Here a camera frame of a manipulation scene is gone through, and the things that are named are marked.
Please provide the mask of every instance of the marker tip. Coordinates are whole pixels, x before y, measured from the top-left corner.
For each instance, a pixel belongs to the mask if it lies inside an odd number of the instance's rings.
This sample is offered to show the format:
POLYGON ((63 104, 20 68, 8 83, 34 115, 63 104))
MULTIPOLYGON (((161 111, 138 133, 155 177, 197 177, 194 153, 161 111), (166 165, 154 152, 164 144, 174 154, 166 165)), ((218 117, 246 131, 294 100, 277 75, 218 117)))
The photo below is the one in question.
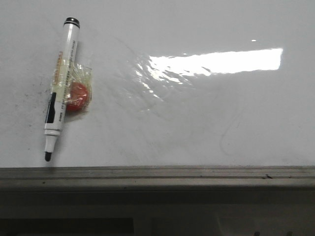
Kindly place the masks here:
POLYGON ((51 152, 45 152, 45 160, 50 161, 51 159, 51 152))

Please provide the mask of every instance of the marker barrel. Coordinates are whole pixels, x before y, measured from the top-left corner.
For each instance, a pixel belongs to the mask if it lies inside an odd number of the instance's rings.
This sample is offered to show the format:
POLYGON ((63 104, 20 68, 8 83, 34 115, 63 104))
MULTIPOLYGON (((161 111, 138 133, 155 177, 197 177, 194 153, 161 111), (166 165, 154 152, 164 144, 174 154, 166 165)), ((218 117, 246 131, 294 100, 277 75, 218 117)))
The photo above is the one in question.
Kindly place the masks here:
POLYGON ((54 151, 55 142, 63 128, 66 96, 69 94, 70 87, 71 63, 75 59, 79 31, 79 21, 75 18, 67 18, 63 25, 63 46, 61 47, 62 51, 59 52, 45 123, 45 152, 52 153, 54 151))

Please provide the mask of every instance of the metal ledge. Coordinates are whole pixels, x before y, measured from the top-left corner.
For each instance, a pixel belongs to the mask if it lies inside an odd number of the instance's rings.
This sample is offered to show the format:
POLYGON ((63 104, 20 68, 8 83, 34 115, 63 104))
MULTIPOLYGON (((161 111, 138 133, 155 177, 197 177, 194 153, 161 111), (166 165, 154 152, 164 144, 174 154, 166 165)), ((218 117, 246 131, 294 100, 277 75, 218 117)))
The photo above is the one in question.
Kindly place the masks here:
POLYGON ((0 191, 156 191, 315 188, 315 167, 0 168, 0 191))

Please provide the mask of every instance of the marker label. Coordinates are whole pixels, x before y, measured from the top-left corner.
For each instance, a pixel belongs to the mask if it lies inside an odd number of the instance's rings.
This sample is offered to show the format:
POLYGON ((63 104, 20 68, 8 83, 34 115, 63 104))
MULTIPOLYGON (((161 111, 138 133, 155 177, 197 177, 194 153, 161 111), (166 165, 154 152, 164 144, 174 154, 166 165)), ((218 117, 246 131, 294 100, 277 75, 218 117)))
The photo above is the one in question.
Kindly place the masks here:
POLYGON ((63 53, 59 52, 59 56, 58 56, 58 60, 57 60, 57 65, 56 65, 56 69, 55 69, 55 78, 54 78, 54 82, 53 85, 56 85, 58 83, 58 78, 59 78, 59 71, 60 71, 60 65, 61 65, 61 60, 63 58, 63 53))
POLYGON ((64 103, 70 96, 72 63, 69 60, 62 59, 59 65, 57 83, 53 85, 52 92, 56 92, 56 102, 64 103))

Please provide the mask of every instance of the white surface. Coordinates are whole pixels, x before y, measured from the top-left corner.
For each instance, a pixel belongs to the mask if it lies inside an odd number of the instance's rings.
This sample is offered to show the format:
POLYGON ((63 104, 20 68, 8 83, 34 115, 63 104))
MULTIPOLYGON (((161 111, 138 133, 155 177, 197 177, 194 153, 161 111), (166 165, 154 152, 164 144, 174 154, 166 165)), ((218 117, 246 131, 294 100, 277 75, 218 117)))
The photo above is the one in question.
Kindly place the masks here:
POLYGON ((315 1, 1 3, 0 167, 315 164, 315 1), (93 100, 46 163, 69 16, 93 100))

